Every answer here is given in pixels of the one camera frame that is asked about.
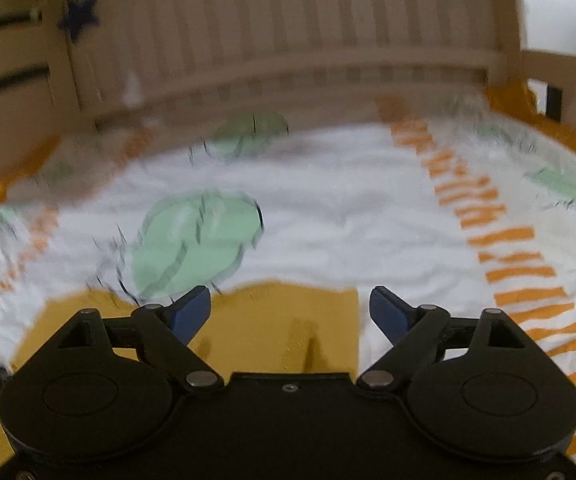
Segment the mustard yellow knit sweater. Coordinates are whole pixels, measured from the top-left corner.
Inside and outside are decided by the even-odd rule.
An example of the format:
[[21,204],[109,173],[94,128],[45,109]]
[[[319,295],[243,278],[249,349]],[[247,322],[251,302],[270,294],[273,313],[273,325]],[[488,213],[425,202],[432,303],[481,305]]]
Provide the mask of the mustard yellow knit sweater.
[[[16,352],[12,370],[21,367],[82,308],[95,308],[104,318],[123,318],[135,310],[132,304],[104,290],[50,299]],[[225,379],[233,372],[346,372],[354,378],[358,341],[356,289],[337,292],[267,282],[215,294],[210,318],[189,346]],[[11,454],[0,427],[0,465]]]

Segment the white leaf print duvet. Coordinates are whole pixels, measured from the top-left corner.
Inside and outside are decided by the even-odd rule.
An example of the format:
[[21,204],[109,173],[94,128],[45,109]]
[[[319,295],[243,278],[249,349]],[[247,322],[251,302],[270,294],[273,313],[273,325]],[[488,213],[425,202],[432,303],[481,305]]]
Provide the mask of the white leaf print duvet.
[[[80,134],[8,188],[0,479],[576,479],[576,153],[472,96],[340,115]],[[356,289],[356,377],[187,390],[139,360],[132,312],[267,282]],[[378,286],[451,315],[396,390],[357,384],[392,348]],[[12,370],[47,302],[86,290],[135,310],[82,308]]]

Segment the wooden bed frame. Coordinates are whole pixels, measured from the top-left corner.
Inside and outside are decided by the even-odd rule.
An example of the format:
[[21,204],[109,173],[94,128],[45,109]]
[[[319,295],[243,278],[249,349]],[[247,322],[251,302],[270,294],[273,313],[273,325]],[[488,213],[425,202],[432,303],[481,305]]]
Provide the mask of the wooden bed frame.
[[552,86],[576,148],[576,57],[520,0],[0,0],[0,200],[64,136],[152,112],[424,84]]

